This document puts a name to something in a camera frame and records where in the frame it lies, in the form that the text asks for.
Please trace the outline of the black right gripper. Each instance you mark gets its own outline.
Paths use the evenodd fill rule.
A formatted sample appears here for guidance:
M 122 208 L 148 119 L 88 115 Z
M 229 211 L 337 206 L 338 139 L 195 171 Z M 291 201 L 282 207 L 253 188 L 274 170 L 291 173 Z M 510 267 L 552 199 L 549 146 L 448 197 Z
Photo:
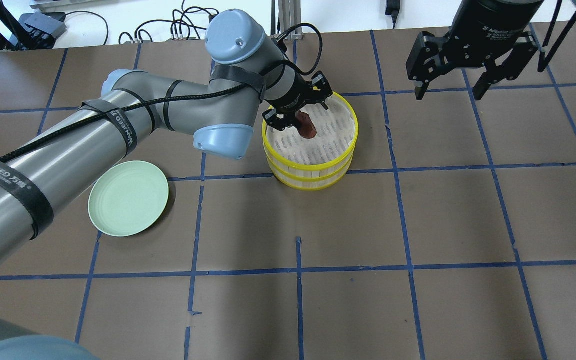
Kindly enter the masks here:
M 448 32 L 420 32 L 406 61 L 414 96 L 422 101 L 432 81 L 453 69 L 486 68 L 472 87 L 475 101 L 501 80 L 515 80 L 537 54 L 527 31 L 541 0 L 464 0 Z

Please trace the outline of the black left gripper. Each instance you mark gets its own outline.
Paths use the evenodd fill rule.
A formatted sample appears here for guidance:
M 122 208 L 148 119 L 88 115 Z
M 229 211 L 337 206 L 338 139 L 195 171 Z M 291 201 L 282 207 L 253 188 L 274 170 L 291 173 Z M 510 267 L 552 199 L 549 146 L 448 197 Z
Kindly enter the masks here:
M 288 128 L 299 132 L 303 127 L 304 107 L 321 105 L 323 110 L 328 111 L 326 101 L 333 93 L 330 82 L 322 71 L 317 71 L 310 81 L 304 80 L 297 73 L 290 77 L 288 71 L 285 71 L 281 80 L 266 91 L 264 100 L 270 105 L 270 109 L 263 112 L 263 121 L 266 126 L 279 132 Z

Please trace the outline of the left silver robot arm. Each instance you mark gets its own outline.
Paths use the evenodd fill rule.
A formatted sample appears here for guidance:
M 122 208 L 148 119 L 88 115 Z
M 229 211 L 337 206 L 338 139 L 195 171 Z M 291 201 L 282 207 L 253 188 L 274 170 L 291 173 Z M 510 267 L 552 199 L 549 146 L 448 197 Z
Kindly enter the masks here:
M 158 129 L 190 135 L 196 150 L 233 160 L 246 155 L 263 102 L 267 125 L 300 129 L 298 112 L 325 106 L 333 89 L 322 71 L 288 59 L 283 40 L 296 29 L 269 36 L 245 11 L 223 11 L 205 33 L 215 63 L 208 84 L 112 71 L 100 98 L 0 156 L 0 264 Z

